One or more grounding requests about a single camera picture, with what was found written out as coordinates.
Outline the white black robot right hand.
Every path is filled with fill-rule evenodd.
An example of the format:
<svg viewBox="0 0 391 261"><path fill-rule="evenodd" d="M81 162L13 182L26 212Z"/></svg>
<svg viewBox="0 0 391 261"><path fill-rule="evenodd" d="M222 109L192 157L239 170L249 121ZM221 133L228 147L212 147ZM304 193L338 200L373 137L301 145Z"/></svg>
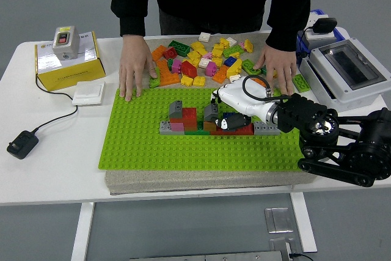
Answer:
<svg viewBox="0 0 391 261"><path fill-rule="evenodd" d="M249 125L253 116L257 116L267 125L276 125L277 103L263 101L265 97L265 87L244 77L218 88L211 94L211 102L224 102L237 113L224 119L216 119L216 125L231 131Z"/></svg>

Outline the person's left hand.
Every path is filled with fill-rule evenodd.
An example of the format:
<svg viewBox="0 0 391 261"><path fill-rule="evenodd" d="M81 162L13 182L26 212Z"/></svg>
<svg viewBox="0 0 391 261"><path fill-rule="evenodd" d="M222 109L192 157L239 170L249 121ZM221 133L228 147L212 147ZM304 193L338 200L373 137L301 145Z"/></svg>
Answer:
<svg viewBox="0 0 391 261"><path fill-rule="evenodd" d="M266 80L271 86L274 72L277 73L277 84L282 94L292 95L294 85L292 78L296 75L296 53L281 51L265 44L254 69L266 66Z"/></svg>

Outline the person's right hand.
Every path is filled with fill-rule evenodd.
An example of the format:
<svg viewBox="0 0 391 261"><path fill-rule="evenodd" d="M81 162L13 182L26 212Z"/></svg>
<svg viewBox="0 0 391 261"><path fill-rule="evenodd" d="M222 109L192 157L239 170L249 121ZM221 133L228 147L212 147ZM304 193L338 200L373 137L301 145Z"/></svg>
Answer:
<svg viewBox="0 0 391 261"><path fill-rule="evenodd" d="M119 66L120 97L131 101L133 87L136 86L136 97L142 93L142 75L148 70L150 77L157 78L150 48L140 35L123 35L123 46Z"/></svg>

